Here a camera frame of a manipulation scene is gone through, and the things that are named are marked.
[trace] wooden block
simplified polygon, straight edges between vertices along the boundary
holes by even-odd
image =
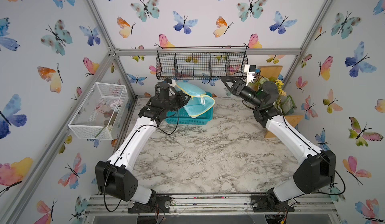
[[[259,67],[259,69],[261,70],[261,76],[265,78],[270,78],[270,77],[278,78],[278,76],[281,73],[282,66],[279,66],[279,65],[278,66],[277,65],[261,66]]]
[[[285,119],[289,124],[293,127],[296,127],[298,123],[303,119],[304,116],[298,115],[298,116],[285,116]],[[265,138],[274,138],[276,137],[273,133],[270,131],[267,131],[265,134]]]

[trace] wooden stand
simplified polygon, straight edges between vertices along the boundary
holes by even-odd
[[[291,126],[295,127],[296,125],[298,125],[298,123],[303,119],[304,116],[285,116],[285,119],[287,122],[290,123]],[[274,138],[276,137],[273,133],[271,133],[270,131],[267,131],[266,134],[265,134],[265,138]]]

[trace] black cable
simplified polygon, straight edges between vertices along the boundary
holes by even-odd
[[[162,131],[163,133],[165,133],[166,135],[172,135],[172,134],[175,132],[176,128],[178,127],[178,123],[179,123],[179,110],[177,110],[176,112],[178,113],[178,121],[176,122],[176,127],[175,127],[175,129],[174,129],[170,134],[169,134],[169,133],[166,133],[164,130],[162,130],[161,128],[159,128],[159,127],[156,126],[156,125],[142,125],[142,126],[140,126],[138,129],[142,128],[143,126],[153,126],[153,127],[157,128],[157,129],[161,130],[161,131]]]
[[[332,194],[332,193],[323,193],[323,192],[314,192],[314,193],[319,193],[319,194],[325,194],[325,195],[331,195],[331,196],[338,196],[338,195],[342,195],[345,191],[346,191],[346,185],[345,185],[345,182],[343,180],[343,178],[341,177],[341,175],[337,172],[337,170],[318,152],[316,152],[313,148],[310,147],[310,145],[308,145],[306,143],[306,141],[304,141],[303,139],[301,139],[301,137],[299,137],[292,129],[290,129],[290,127],[287,125],[286,123],[286,120],[285,120],[285,117],[283,116],[283,113],[281,112],[282,114],[282,117],[283,117],[283,121],[285,122],[285,125],[286,127],[291,131],[293,132],[293,134],[296,135],[296,137],[298,137],[300,140],[302,140],[303,143],[305,143],[310,149],[312,149],[317,155],[319,155],[322,159],[324,159],[324,161],[326,161],[326,163],[328,163],[330,165],[330,167],[337,173],[337,175],[339,176],[339,178],[342,180],[342,183],[343,183],[343,191],[341,193],[338,193],[338,194]]]
[[[110,168],[108,168],[108,170],[107,170],[107,177],[105,178],[105,182],[104,182],[104,188],[103,188],[103,201],[104,201],[104,206],[105,206],[105,208],[107,209],[107,211],[109,211],[109,212],[114,212],[114,211],[116,211],[116,209],[118,209],[118,207],[119,207],[120,202],[122,201],[122,199],[119,201],[118,206],[117,206],[113,211],[111,211],[110,209],[108,209],[107,204],[106,204],[106,202],[105,202],[105,186],[107,185],[107,180],[108,180],[108,177],[109,177],[109,175],[110,175],[110,173],[111,173],[111,168],[112,168],[112,166],[110,166]]]

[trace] orange butterfly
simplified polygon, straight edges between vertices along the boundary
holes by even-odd
[[[59,63],[56,63],[57,71],[51,68],[37,67],[40,77],[47,82],[51,81],[50,89],[52,92],[60,93],[62,90],[62,77],[60,76]]]
[[[216,38],[219,38],[220,36],[224,35],[226,33],[226,31],[230,28],[230,26],[233,24],[231,23],[229,26],[227,26],[227,23],[226,21],[221,17],[219,16],[219,18],[217,19],[217,30],[215,30],[213,32],[213,34],[215,35]]]
[[[122,35],[124,39],[128,38],[128,36],[132,35],[132,29],[134,28],[135,23],[130,26],[126,21],[124,21],[121,17],[118,17],[118,25],[123,30],[119,31],[119,34]]]

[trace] wire mesh basket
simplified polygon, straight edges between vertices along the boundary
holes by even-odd
[[[96,82],[68,127],[78,138],[113,140],[127,101],[124,85]]]
[[[175,48],[157,48],[156,77],[158,80],[220,79],[222,76],[246,78],[244,66],[248,63],[246,47],[221,48],[203,51],[202,47],[180,47],[186,52],[175,52]]]

